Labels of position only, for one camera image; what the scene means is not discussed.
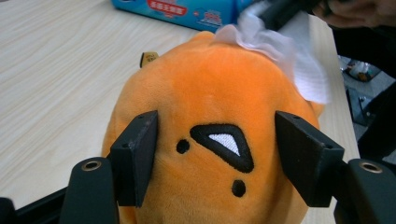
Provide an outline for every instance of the plush toy eye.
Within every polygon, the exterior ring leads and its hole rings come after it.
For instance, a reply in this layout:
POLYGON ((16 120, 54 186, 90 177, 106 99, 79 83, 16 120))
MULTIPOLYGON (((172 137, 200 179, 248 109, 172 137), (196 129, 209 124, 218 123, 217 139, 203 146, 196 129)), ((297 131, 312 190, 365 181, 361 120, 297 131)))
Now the plush toy eye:
POLYGON ((197 125, 191 128, 190 135, 236 170, 246 174, 253 170, 250 148, 239 127, 232 124, 197 125))
POLYGON ((182 139, 182 140, 178 141, 177 146, 176 146, 176 151, 178 153, 184 154, 189 149, 190 149, 190 143, 187 140, 182 139))

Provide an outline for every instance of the floor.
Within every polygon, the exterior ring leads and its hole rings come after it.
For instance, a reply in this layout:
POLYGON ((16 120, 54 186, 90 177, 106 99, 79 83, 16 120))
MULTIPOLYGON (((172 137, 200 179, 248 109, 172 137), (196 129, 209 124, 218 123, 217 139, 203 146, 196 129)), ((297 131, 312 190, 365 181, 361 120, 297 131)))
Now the floor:
MULTIPOLYGON (((369 82, 358 81, 341 71, 346 68, 346 63, 349 60, 350 59, 348 59, 348 58, 339 57, 340 72, 343 74, 344 83, 345 83, 346 88, 355 89, 358 92, 363 93, 364 95, 374 98, 382 90, 386 89, 391 83, 393 83, 395 81, 395 79, 393 77, 388 76, 384 72, 379 73, 376 77, 374 77, 369 82)), ((358 123, 355 123, 355 122, 353 123, 353 128, 354 128, 357 140, 367 130, 367 127, 359 125, 358 123)), ((388 157, 384 158, 384 160, 391 161, 392 163, 396 163, 396 150, 392 154, 390 154, 388 157)))

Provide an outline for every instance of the black plastic bracket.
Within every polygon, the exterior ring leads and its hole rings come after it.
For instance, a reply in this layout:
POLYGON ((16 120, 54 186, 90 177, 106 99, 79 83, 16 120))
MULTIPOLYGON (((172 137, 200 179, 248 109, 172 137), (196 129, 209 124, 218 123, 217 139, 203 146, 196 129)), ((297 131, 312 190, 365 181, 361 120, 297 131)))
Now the black plastic bracket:
POLYGON ((120 206, 140 207, 146 194, 157 144, 158 113, 134 118, 111 147, 120 206))
POLYGON ((342 183, 335 192, 336 223, 396 223, 396 177, 386 166, 374 161, 351 160, 342 183))
POLYGON ((332 173, 344 149, 304 119, 276 111, 276 140, 283 172, 311 207, 328 207, 332 173))
POLYGON ((59 223, 66 188, 15 210, 10 199, 0 198, 0 224, 59 223))
POLYGON ((352 88, 346 90, 346 97, 353 122, 365 127, 369 126, 374 119, 374 115, 370 113, 368 104, 373 98, 352 88))
POLYGON ((108 159, 79 162, 70 175, 59 223, 119 223, 114 191, 108 159))

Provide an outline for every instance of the metal grommet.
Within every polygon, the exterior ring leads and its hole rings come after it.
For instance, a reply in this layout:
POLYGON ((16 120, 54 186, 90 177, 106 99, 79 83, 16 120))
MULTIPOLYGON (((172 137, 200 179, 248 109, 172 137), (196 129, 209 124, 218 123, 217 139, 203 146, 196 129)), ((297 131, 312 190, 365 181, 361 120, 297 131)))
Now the metal grommet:
POLYGON ((98 169, 102 163, 100 161, 87 161, 82 166, 83 171, 92 171, 98 169))
POLYGON ((381 174, 382 173, 381 167, 378 167, 377 165, 372 164, 372 163, 367 162, 367 161, 360 162, 359 166, 363 170, 371 172, 371 173, 374 173, 374 174, 381 174))

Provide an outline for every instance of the white cloth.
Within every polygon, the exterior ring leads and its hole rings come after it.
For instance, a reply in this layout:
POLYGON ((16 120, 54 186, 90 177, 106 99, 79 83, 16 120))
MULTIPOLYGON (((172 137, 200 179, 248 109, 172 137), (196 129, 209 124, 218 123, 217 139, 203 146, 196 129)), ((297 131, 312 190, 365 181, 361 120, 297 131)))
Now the white cloth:
POLYGON ((305 100, 329 103, 327 75, 311 52, 308 15, 298 13, 275 32, 265 29, 258 18, 269 6, 264 1, 248 7, 241 13, 237 25, 226 25, 216 31, 215 41, 237 44, 264 54, 295 84, 305 100))

